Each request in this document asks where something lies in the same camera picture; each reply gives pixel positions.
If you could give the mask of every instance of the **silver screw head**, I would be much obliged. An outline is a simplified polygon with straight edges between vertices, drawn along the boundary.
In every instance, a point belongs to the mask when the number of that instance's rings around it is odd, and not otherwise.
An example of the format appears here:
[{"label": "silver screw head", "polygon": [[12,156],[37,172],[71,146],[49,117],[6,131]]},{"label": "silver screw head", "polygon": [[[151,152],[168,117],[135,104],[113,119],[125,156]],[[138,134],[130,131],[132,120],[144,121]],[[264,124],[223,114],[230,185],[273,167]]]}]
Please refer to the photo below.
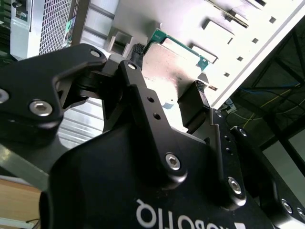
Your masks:
[{"label": "silver screw head", "polygon": [[297,209],[297,212],[299,213],[300,217],[305,221],[305,213],[300,208]]},{"label": "silver screw head", "polygon": [[0,104],[4,103],[5,101],[8,101],[10,98],[9,94],[0,88]]},{"label": "silver screw head", "polygon": [[218,110],[216,110],[215,113],[216,113],[216,114],[218,115],[218,117],[220,117],[220,118],[223,116],[223,115],[221,114],[221,112],[218,111]]},{"label": "silver screw head", "polygon": [[130,67],[131,69],[134,69],[134,70],[137,69],[137,67],[134,64],[132,64],[132,63],[129,63],[128,67]]},{"label": "silver screw head", "polygon": [[243,129],[239,129],[239,132],[243,135],[243,136],[245,136],[245,137],[247,137],[247,133],[243,130]]},{"label": "silver screw head", "polygon": [[286,200],[282,199],[282,205],[289,214],[292,214],[292,208],[290,207],[290,205]]},{"label": "silver screw head", "polygon": [[43,116],[49,116],[52,113],[53,108],[46,101],[37,100],[31,102],[30,111],[35,115],[43,117]]},{"label": "silver screw head", "polygon": [[96,57],[101,56],[101,54],[99,52],[95,51],[95,50],[91,50],[90,53],[91,53],[91,55],[96,56]]},{"label": "silver screw head", "polygon": [[180,161],[174,154],[167,154],[165,160],[172,170],[180,169]]},{"label": "silver screw head", "polygon": [[229,177],[228,183],[229,183],[230,188],[236,194],[241,194],[242,193],[242,188],[240,187],[239,183],[233,177]]}]

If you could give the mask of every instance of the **circuit board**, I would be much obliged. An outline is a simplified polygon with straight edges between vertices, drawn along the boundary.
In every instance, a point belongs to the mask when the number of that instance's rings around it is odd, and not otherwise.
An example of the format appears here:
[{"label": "circuit board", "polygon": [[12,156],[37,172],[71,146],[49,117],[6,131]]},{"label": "circuit board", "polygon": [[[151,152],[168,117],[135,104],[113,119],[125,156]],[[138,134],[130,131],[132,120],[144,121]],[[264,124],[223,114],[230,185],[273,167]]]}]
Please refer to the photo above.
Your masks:
[{"label": "circuit board", "polygon": [[207,65],[209,64],[209,62],[201,55],[199,55],[197,52],[195,52],[194,50],[192,50],[191,48],[185,46],[184,44],[182,44],[181,42],[179,42],[178,40],[176,40],[175,38],[167,35],[165,32],[156,29],[156,31],[154,32],[154,34],[152,35],[152,38],[150,39],[150,41],[147,43],[147,46],[144,49],[144,55],[147,52],[148,48],[150,47],[150,44],[153,42],[157,42],[162,44],[166,39],[170,39],[171,41],[175,42],[176,44],[180,45],[182,48],[186,49],[187,51],[189,51],[190,53],[196,55],[199,57],[199,62],[197,63],[197,66],[199,66],[201,68],[201,71],[203,71]]}]

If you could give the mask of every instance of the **wooden surface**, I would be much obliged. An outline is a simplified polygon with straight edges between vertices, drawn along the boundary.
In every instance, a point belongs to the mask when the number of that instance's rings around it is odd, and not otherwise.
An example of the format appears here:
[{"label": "wooden surface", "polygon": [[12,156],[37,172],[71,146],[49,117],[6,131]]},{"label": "wooden surface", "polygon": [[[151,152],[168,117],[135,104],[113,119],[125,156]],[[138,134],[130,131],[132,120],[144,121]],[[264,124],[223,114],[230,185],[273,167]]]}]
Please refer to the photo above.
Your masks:
[{"label": "wooden surface", "polygon": [[39,218],[40,193],[34,187],[0,180],[0,217],[20,221]]}]

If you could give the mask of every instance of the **metal mesh grille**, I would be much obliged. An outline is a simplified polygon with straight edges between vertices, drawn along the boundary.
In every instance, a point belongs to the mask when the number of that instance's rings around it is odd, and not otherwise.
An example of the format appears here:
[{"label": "metal mesh grille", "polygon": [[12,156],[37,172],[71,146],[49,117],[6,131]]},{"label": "metal mesh grille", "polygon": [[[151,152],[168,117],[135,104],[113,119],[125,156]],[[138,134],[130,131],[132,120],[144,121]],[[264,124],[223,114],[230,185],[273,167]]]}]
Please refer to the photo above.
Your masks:
[{"label": "metal mesh grille", "polygon": [[40,54],[62,49],[71,0],[45,0]]}]

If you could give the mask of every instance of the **yellow cable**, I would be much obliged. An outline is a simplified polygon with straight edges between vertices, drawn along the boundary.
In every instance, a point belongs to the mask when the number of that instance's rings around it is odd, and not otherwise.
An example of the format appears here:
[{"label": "yellow cable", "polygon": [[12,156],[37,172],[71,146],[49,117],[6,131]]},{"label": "yellow cable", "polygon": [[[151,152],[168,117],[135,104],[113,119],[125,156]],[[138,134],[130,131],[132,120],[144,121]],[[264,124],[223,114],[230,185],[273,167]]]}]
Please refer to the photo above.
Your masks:
[{"label": "yellow cable", "polygon": [[[281,95],[286,94],[287,92],[290,92],[291,89],[288,89],[287,91],[284,91],[283,93],[281,93],[280,95],[278,95],[277,97],[274,97],[273,99],[269,100],[268,102],[264,103],[263,105],[260,106],[260,108],[266,106],[267,104],[273,102],[274,100],[276,100],[277,98],[281,97]],[[248,119],[248,121],[243,125],[243,128],[246,127],[246,125],[251,121],[252,117],[254,116],[254,113],[250,116],[250,118]]]}]

